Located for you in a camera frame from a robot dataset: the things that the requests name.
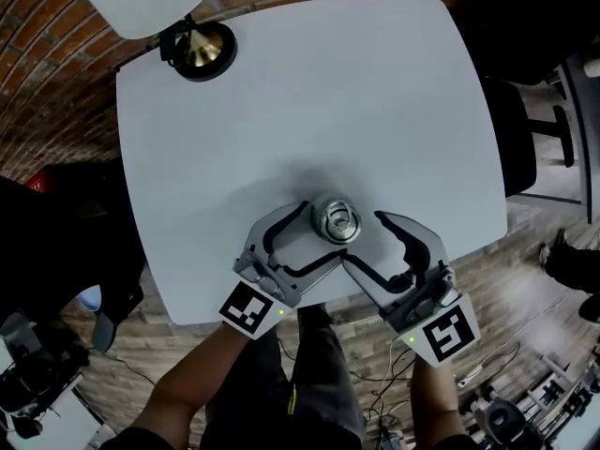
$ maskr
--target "brick wall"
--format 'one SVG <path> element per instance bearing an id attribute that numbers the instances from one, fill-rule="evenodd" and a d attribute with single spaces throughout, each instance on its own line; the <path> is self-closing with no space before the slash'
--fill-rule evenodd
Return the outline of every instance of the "brick wall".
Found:
<path id="1" fill-rule="evenodd" d="M 204 0 L 192 15 L 300 1 Z M 119 155 L 115 68 L 157 39 L 121 39 L 87 0 L 0 0 L 0 15 L 0 174 L 25 181 L 49 163 Z"/>

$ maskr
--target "person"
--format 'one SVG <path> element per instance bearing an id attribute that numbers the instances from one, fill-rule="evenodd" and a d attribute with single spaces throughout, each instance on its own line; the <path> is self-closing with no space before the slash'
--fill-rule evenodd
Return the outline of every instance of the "person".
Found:
<path id="1" fill-rule="evenodd" d="M 565 287 L 590 294 L 579 308 L 579 317 L 600 323 L 600 287 L 595 274 L 600 266 L 600 250 L 571 247 L 566 241 L 566 230 L 560 229 L 552 249 L 546 244 L 541 246 L 540 264 L 549 277 Z"/>
<path id="2" fill-rule="evenodd" d="M 300 308 L 300 345 L 288 382 L 274 329 L 252 341 L 222 324 L 157 383 L 140 416 L 102 450 L 188 448 L 189 425 L 206 407 L 201 450 L 362 448 L 365 417 L 323 306 Z M 476 449 L 458 416 L 449 367 L 416 358 L 415 439 L 421 450 Z"/>

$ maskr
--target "black pants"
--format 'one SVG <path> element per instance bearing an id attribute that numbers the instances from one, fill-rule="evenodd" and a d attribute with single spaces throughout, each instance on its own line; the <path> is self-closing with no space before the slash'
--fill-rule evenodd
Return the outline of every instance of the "black pants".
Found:
<path id="1" fill-rule="evenodd" d="M 362 441 L 364 417 L 330 323 L 322 307 L 298 310 L 300 346 L 291 382 L 281 368 L 275 328 L 249 342 L 206 405 L 207 423 L 261 423 L 286 415 L 295 387 L 293 414 L 336 424 Z"/>
<path id="2" fill-rule="evenodd" d="M 579 309 L 579 316 L 590 322 L 600 322 L 600 250 L 578 250 L 567 244 L 550 251 L 544 270 L 556 281 L 573 290 L 591 293 Z"/>

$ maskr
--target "can lid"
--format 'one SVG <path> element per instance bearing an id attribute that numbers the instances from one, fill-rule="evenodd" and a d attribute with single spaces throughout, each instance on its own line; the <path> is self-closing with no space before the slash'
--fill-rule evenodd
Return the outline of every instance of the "can lid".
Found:
<path id="1" fill-rule="evenodd" d="M 336 200 L 327 205 L 325 230 L 332 239 L 349 242 L 360 232 L 360 223 L 347 203 Z"/>

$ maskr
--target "forearm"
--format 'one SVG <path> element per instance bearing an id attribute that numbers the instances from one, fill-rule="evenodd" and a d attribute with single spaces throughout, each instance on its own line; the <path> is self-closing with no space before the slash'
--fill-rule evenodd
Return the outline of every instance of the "forearm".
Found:
<path id="1" fill-rule="evenodd" d="M 449 366 L 434 368 L 417 356 L 411 383 L 414 436 L 419 450 L 464 433 L 457 388 Z"/>
<path id="2" fill-rule="evenodd" d="M 189 424 L 223 384 L 248 338 L 221 325 L 157 383 L 133 427 L 146 428 L 173 448 L 186 448 Z"/>

